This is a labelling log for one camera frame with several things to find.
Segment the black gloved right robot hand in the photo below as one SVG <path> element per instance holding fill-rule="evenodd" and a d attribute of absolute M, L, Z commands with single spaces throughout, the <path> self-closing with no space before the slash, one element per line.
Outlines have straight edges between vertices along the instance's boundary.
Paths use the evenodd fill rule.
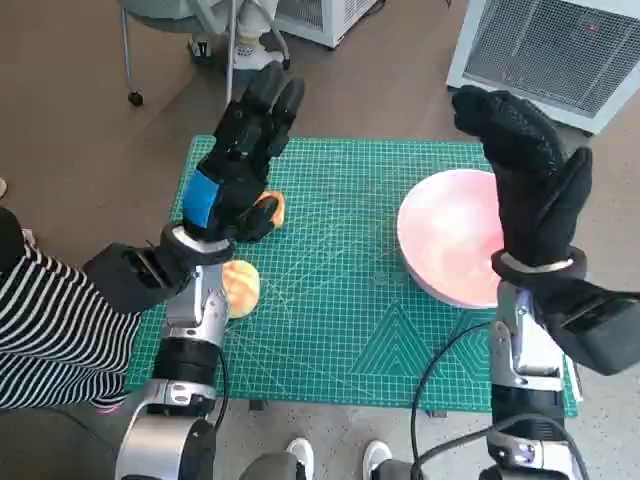
<path fill-rule="evenodd" d="M 588 147 L 566 156 L 552 121 L 507 91 L 463 86 L 455 126 L 477 138 L 496 177 L 505 252 L 528 268 L 566 263 L 592 188 Z"/>

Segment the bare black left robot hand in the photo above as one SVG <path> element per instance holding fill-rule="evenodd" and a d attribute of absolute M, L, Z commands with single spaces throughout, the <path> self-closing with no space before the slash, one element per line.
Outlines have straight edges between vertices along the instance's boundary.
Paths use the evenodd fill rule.
<path fill-rule="evenodd" d="M 283 202 L 262 194 L 270 161 L 287 145 L 305 93 L 302 79 L 283 82 L 283 67 L 271 62 L 226 107 L 215 144 L 198 163 L 183 197 L 182 223 L 191 237 L 254 242 L 274 228 Z"/>

